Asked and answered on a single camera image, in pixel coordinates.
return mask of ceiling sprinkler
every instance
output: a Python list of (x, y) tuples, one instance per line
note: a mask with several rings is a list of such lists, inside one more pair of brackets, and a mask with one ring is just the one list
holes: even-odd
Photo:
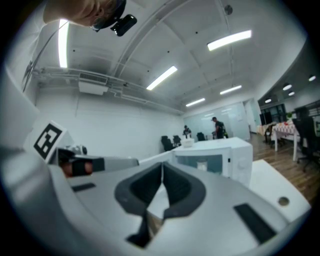
[(224, 11), (225, 11), (226, 15), (231, 15), (233, 13), (234, 9), (231, 7), (231, 5), (228, 4), (224, 7)]

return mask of ceiling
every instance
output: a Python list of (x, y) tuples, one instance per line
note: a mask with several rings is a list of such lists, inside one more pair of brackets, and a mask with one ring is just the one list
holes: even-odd
[[(232, 6), (231, 15), (226, 15), (226, 5)], [(216, 101), (232, 85), (242, 85), (242, 92), (253, 90), (268, 75), (288, 26), (276, 0), (127, 0), (126, 14), (138, 23), (123, 37), (71, 24), (68, 69), (59, 68), (56, 38), (35, 70), (39, 86), (76, 87), (79, 73), (91, 72), (107, 77), (106, 86), (116, 93), (125, 91), (144, 104), (184, 113), (186, 104), (201, 98)], [(55, 22), (43, 29), (38, 52), (57, 27)], [(207, 43), (246, 30), (252, 30), (252, 38), (208, 50)], [(171, 66), (178, 71), (147, 91)]]
[[(295, 97), (297, 93), (307, 86), (316, 83), (317, 80), (309, 81), (310, 76), (320, 78), (319, 61), (315, 55), (315, 51), (309, 41), (305, 43), (300, 54), (283, 74), (282, 78), (272, 87), (272, 89), (258, 102), (261, 107), (266, 108), (268, 105), (274, 105), (276, 102), (282, 102), (285, 99)], [(285, 84), (291, 84), (292, 88), (284, 91)], [(289, 92), (294, 92), (294, 96), (289, 96)], [(270, 103), (266, 103), (266, 99), (271, 99)]]

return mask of screw hole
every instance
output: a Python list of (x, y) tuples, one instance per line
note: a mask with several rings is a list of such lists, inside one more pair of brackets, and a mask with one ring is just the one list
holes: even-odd
[(287, 197), (283, 196), (279, 198), (278, 203), (281, 206), (288, 206), (290, 203), (290, 200)]

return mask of camera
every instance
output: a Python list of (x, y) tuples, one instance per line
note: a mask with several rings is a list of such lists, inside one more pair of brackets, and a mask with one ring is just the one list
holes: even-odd
[(129, 29), (131, 29), (138, 22), (137, 18), (131, 14), (128, 14), (110, 29), (115, 32), (118, 37), (122, 37)]

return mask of hand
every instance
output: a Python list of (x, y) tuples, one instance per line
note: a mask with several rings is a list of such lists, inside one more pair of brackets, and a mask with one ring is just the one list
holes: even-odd
[[(60, 167), (62, 168), (63, 173), (67, 178), (71, 178), (73, 176), (72, 163), (64, 162), (64, 163), (60, 164)], [(84, 169), (88, 175), (91, 175), (93, 173), (92, 163), (86, 162), (84, 164)]]
[(60, 19), (90, 27), (98, 17), (109, 17), (117, 6), (116, 0), (49, 0), (46, 4), (43, 21), (48, 24)]

